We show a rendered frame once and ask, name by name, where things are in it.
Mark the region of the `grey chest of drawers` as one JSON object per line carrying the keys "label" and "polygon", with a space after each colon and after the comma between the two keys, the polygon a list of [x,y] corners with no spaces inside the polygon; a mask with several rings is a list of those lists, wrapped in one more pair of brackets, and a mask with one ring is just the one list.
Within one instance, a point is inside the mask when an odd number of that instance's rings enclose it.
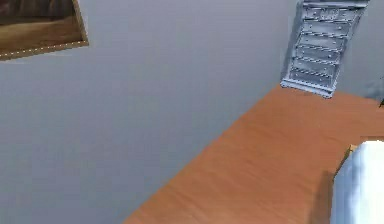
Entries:
{"label": "grey chest of drawers", "polygon": [[280,85],[331,98],[370,0],[298,0]]}

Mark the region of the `brown framed wall picture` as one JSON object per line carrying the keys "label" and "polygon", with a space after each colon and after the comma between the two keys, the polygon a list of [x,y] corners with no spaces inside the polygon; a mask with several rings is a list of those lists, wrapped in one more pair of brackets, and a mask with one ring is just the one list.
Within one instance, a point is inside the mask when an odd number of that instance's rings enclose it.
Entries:
{"label": "brown framed wall picture", "polygon": [[88,45],[78,0],[0,0],[0,61]]}

